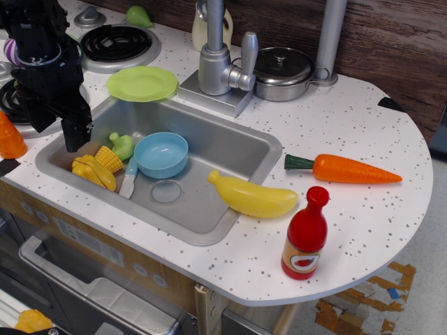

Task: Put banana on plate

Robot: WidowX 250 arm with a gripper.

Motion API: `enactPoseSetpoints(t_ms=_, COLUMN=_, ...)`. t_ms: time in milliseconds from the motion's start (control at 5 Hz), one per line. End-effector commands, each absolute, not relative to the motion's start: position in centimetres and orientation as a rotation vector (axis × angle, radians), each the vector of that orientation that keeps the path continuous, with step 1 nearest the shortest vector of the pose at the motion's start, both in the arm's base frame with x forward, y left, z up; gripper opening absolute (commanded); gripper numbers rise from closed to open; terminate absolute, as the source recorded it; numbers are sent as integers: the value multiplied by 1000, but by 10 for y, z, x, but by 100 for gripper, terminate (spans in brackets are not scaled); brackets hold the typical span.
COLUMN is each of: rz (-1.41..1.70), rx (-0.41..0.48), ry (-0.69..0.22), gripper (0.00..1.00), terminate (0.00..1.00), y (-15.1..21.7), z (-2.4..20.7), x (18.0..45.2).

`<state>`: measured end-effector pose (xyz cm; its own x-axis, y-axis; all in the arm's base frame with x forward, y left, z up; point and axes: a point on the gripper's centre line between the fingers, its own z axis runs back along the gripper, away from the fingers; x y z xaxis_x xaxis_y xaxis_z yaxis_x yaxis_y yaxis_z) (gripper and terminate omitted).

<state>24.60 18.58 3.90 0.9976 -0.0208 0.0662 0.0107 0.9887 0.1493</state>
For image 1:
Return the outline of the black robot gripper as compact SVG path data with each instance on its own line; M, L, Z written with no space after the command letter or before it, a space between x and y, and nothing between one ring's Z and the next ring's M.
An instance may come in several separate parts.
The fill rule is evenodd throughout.
M60 118L67 152L74 153L91 140L93 121L85 98L82 52L57 48L52 53L17 52L22 69L15 70L18 100L29 123L38 132Z

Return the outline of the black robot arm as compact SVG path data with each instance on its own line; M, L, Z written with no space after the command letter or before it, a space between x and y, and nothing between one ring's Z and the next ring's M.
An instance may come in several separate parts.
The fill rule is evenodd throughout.
M1 26L15 41L21 65L12 72L18 102L39 133L59 119L73 153L90 141L93 121L80 93L80 46L66 33L66 16L57 1L1 2Z

